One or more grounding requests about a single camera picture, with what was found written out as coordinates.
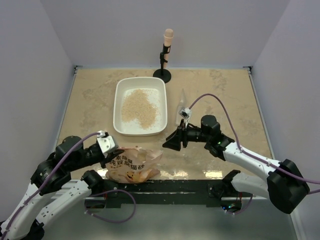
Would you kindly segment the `clear plastic scoop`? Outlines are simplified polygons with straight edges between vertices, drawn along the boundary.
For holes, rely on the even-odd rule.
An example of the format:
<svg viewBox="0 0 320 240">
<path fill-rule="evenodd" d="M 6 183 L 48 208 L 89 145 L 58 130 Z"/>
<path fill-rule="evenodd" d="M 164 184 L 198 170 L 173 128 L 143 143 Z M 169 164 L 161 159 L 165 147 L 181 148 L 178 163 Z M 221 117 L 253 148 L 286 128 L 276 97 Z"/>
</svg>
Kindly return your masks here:
<svg viewBox="0 0 320 240">
<path fill-rule="evenodd" d="M 180 94 L 180 99 L 176 108 L 176 115 L 175 115 L 175 125 L 179 126 L 180 122 L 181 122 L 181 115 L 180 115 L 180 111 L 182 110 L 182 108 L 185 108 L 187 104 L 187 98 L 186 98 L 186 94 L 185 94 L 185 90 L 182 89 L 181 90 L 181 94 Z"/>
</svg>

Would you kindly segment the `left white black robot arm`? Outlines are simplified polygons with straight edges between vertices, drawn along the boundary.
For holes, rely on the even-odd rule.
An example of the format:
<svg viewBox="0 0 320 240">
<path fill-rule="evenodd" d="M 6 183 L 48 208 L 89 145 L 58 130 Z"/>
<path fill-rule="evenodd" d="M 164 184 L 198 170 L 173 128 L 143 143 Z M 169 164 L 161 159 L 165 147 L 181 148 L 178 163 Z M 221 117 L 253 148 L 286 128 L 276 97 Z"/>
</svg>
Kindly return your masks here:
<svg viewBox="0 0 320 240">
<path fill-rule="evenodd" d="M 95 136 L 96 142 L 84 148 L 83 142 Z M 107 132 L 100 131 L 84 138 L 68 136 L 49 157 L 41 162 L 28 185 L 22 200 L 10 215 L 1 222 L 2 240 L 31 240 L 42 238 L 44 227 L 62 214 L 63 210 L 104 190 L 102 177 L 95 170 L 86 171 L 81 179 L 53 202 L 50 199 L 71 181 L 71 172 L 99 163 L 107 163 L 124 152 Z"/>
</svg>

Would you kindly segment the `pink cat litter bag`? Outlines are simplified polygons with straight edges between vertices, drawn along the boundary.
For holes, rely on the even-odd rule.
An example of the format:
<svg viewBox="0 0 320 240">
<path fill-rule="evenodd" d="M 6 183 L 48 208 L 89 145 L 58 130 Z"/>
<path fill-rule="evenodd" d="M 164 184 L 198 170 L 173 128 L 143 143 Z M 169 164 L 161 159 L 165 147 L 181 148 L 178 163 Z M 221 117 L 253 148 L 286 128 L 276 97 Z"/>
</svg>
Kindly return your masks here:
<svg viewBox="0 0 320 240">
<path fill-rule="evenodd" d="M 163 151 L 141 147 L 122 148 L 123 153 L 106 164 L 105 177 L 117 183 L 139 184 L 160 174 L 157 168 Z"/>
</svg>

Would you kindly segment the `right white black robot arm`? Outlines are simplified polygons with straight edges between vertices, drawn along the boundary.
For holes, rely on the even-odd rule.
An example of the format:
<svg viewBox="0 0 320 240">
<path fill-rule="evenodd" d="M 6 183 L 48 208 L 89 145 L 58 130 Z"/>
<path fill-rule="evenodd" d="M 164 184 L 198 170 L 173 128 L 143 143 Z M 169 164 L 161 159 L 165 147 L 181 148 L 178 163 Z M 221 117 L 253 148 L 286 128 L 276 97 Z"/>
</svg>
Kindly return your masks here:
<svg viewBox="0 0 320 240">
<path fill-rule="evenodd" d="M 222 133 L 213 115 L 203 116 L 199 127 L 181 120 L 162 146 L 180 151 L 189 142 L 204 143 L 204 148 L 212 156 L 252 173 L 247 175 L 239 170 L 228 173 L 222 185 L 227 196 L 233 197 L 237 193 L 256 195 L 270 200 L 281 212 L 290 214 L 310 193 L 308 184 L 293 161 L 270 159 L 240 146 L 237 141 Z"/>
</svg>

